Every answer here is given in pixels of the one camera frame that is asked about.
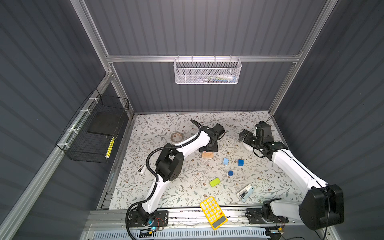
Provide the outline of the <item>wooden block with holes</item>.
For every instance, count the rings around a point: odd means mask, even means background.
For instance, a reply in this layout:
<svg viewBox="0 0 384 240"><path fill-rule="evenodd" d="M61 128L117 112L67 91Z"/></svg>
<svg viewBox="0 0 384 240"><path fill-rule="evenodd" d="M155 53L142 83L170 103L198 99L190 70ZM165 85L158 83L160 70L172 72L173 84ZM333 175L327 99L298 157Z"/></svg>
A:
<svg viewBox="0 0 384 240"><path fill-rule="evenodd" d="M202 153L202 157L206 159L212 159L214 157L214 153L211 153L211 152Z"/></svg>

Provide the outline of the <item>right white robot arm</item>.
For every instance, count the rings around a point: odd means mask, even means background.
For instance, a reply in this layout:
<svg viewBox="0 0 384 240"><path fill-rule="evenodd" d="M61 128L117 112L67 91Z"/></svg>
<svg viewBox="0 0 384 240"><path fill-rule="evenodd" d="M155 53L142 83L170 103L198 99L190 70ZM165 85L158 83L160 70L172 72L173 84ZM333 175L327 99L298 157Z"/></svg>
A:
<svg viewBox="0 0 384 240"><path fill-rule="evenodd" d="M319 230L345 221L344 193L338 185L330 185L304 166L282 142L276 142L271 126L260 121L254 132L242 130L239 141L259 158L278 165L299 187L301 202L282 199L265 201L261 216L273 223L278 218L300 220L310 230Z"/></svg>

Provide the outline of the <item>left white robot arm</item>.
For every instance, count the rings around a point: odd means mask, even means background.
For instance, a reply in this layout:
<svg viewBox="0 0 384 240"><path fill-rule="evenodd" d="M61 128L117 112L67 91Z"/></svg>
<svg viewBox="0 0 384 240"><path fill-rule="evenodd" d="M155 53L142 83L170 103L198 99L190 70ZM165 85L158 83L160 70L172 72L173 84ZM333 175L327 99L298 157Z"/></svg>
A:
<svg viewBox="0 0 384 240"><path fill-rule="evenodd" d="M220 124L203 126L195 120L191 122L198 128L196 134L175 145L167 143L152 151L146 159L147 170L155 179L146 198L138 202L136 208L146 224L152 223L164 191L182 172L184 160L195 151L218 151L217 141L225 135L224 127Z"/></svg>

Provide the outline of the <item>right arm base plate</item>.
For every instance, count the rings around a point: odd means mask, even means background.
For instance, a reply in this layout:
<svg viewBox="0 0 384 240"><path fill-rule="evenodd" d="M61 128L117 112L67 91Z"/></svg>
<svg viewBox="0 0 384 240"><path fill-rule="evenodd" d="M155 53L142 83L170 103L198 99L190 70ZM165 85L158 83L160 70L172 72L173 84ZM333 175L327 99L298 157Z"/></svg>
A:
<svg viewBox="0 0 384 240"><path fill-rule="evenodd" d="M269 208L248 208L245 217L250 224L287 224L289 219L278 217Z"/></svg>

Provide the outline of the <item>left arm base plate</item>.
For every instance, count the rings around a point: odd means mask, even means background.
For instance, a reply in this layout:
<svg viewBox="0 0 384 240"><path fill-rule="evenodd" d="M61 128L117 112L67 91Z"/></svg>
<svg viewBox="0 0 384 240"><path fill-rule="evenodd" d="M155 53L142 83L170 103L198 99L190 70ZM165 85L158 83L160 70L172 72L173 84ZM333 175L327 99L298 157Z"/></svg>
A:
<svg viewBox="0 0 384 240"><path fill-rule="evenodd" d="M129 228L138 227L166 227L168 225L169 211L155 211L144 214L134 210L128 213L126 224Z"/></svg>

